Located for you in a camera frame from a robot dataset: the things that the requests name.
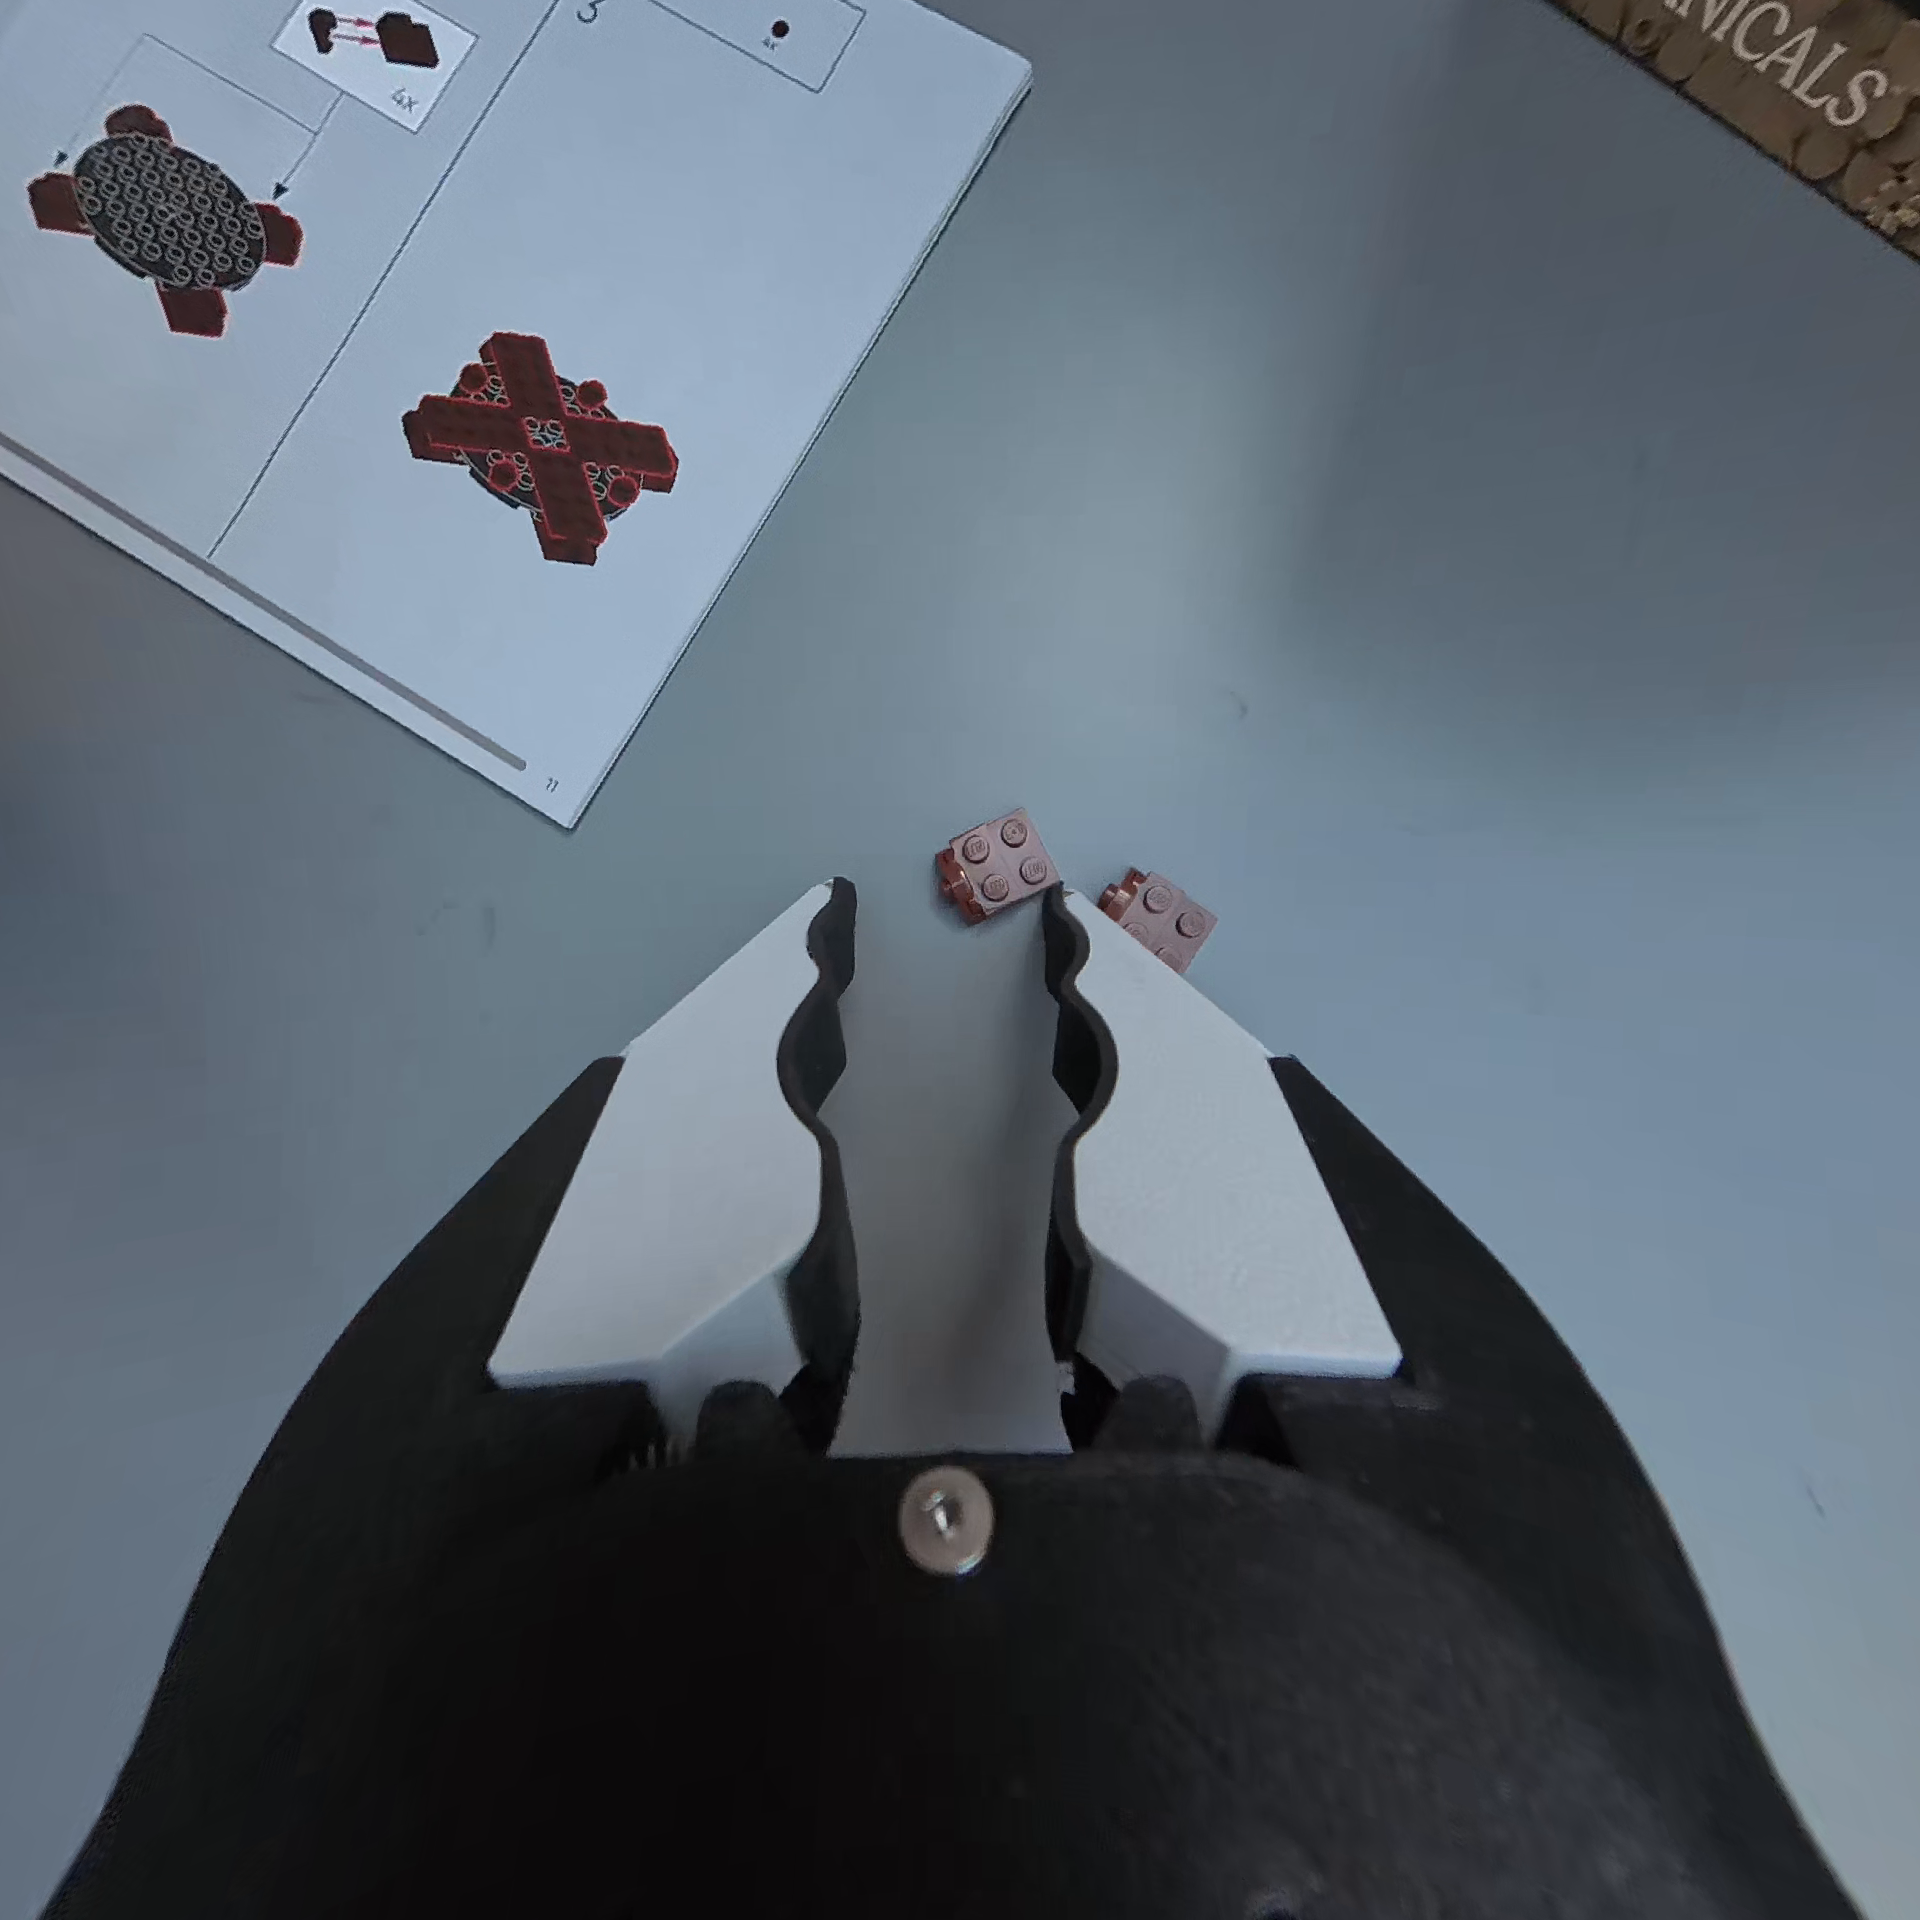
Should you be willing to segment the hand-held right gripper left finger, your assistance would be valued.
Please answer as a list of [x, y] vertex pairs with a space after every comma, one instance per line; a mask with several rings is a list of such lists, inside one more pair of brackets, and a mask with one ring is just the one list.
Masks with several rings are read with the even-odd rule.
[[712, 1390], [755, 1383], [832, 1449], [859, 1293], [825, 1101], [854, 938], [852, 879], [817, 881], [621, 1048], [493, 1385], [639, 1385], [685, 1449]]

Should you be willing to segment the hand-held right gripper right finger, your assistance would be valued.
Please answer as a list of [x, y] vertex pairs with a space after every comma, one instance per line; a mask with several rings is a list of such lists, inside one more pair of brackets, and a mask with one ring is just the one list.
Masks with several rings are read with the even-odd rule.
[[1089, 900], [1041, 900], [1045, 1325], [1061, 1390], [1171, 1378], [1217, 1437], [1245, 1378], [1387, 1380], [1400, 1344], [1260, 1038]]

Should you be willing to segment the brown toy brick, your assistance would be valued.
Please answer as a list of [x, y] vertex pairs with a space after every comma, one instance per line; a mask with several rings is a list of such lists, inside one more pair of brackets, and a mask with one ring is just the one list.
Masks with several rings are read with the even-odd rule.
[[1061, 881], [1025, 807], [956, 833], [933, 865], [941, 900], [968, 926], [1040, 898]]
[[1158, 871], [1128, 868], [1109, 881], [1097, 910], [1153, 953], [1171, 972], [1185, 976], [1216, 930], [1216, 914]]

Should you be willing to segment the white instruction booklet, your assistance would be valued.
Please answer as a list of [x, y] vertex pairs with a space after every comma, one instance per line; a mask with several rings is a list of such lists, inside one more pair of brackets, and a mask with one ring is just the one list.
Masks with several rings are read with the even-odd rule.
[[575, 825], [1030, 80], [925, 5], [4, 5], [4, 477]]

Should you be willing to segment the dark printed box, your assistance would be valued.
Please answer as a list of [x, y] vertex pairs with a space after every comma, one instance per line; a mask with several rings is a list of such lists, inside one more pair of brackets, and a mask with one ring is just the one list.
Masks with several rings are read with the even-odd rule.
[[1917, 5], [1553, 8], [1880, 241], [1917, 257]]

